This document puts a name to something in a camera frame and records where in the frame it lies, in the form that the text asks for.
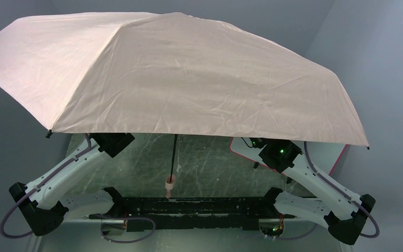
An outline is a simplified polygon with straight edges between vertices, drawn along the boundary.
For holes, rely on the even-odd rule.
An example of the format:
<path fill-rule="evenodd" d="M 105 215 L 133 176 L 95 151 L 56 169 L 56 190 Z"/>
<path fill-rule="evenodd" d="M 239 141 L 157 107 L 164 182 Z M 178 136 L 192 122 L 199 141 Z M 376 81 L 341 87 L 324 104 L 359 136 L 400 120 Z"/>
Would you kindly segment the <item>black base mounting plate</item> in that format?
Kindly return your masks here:
<path fill-rule="evenodd" d="M 105 214 L 109 219 L 127 219 L 127 232 L 158 230 L 240 228 L 259 230 L 263 219 L 277 219 L 274 204 L 282 190 L 270 188 L 260 197 L 123 197 L 115 188 L 104 191 L 113 199 Z"/>

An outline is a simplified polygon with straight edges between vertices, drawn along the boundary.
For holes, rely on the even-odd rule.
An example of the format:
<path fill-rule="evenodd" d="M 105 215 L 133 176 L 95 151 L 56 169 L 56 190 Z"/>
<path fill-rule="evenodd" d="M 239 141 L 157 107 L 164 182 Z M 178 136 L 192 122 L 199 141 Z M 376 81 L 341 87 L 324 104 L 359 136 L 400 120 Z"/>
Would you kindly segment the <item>pink framed whiteboard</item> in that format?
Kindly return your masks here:
<path fill-rule="evenodd" d="M 231 152 L 251 160 L 253 163 L 258 162 L 260 166 L 268 168 L 268 166 L 263 163 L 262 158 L 259 156 L 259 153 L 262 151 L 262 149 L 250 148 L 250 146 L 251 141 L 249 138 L 245 138 L 245 141 L 242 138 L 232 138 L 229 147 Z M 328 175 L 332 174 L 336 163 L 341 158 L 346 147 L 346 144 L 338 143 L 307 143 L 307 150 L 312 163 L 315 167 L 320 168 Z"/>

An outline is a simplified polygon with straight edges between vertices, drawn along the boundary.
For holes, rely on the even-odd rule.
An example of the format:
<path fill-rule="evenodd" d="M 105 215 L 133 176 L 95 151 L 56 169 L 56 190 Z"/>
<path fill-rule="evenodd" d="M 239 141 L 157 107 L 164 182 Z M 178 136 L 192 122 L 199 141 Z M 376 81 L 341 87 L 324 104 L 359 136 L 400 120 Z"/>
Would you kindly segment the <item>aluminium rail frame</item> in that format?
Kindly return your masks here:
<path fill-rule="evenodd" d="M 43 237 L 31 237 L 27 251 L 352 251 L 317 227 L 297 240 L 265 237 L 240 229 L 157 230 L 143 241 L 116 244 L 100 235 L 97 220 L 74 219 Z"/>

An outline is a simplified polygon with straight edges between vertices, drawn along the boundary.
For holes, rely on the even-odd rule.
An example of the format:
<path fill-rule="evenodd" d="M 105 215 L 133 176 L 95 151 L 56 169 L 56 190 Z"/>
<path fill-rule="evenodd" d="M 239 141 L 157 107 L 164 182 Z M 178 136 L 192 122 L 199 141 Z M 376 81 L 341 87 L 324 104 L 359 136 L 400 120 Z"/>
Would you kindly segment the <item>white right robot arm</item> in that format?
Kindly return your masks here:
<path fill-rule="evenodd" d="M 376 238 L 378 223 L 371 215 L 376 200 L 369 194 L 359 195 L 332 179 L 311 160 L 308 145 L 300 148 L 290 140 L 251 140 L 259 148 L 264 165 L 298 182 L 317 201 L 280 192 L 274 200 L 283 215 L 307 219 L 324 228 L 339 242 L 354 245 L 359 237 Z"/>

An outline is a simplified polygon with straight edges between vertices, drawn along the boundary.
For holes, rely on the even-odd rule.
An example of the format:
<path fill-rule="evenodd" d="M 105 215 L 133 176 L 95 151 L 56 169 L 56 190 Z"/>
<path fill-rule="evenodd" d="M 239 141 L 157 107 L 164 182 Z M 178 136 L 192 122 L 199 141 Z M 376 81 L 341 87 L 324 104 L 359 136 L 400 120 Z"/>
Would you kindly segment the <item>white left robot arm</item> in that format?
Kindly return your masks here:
<path fill-rule="evenodd" d="M 85 134 L 83 142 L 50 171 L 28 184 L 13 184 L 9 193 L 15 205 L 1 221 L 0 233 L 12 239 L 44 236 L 58 228 L 64 220 L 97 214 L 113 218 L 123 204 L 123 197 L 114 187 L 87 195 L 66 196 L 66 193 L 84 175 L 106 159 L 118 155 L 134 139 L 130 133 Z M 4 231 L 6 221 L 16 209 L 20 210 L 30 227 L 30 231 L 22 235 L 10 235 Z"/>

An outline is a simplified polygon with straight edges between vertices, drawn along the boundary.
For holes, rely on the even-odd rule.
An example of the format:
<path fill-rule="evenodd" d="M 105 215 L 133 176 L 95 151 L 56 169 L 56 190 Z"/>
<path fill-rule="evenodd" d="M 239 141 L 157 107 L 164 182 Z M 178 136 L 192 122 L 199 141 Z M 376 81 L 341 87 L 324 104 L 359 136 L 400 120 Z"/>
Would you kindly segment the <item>pink and black folding umbrella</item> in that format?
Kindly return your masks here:
<path fill-rule="evenodd" d="M 369 146 L 338 76 L 219 20 L 93 12 L 0 31 L 0 88 L 54 133 L 170 133 Z"/>

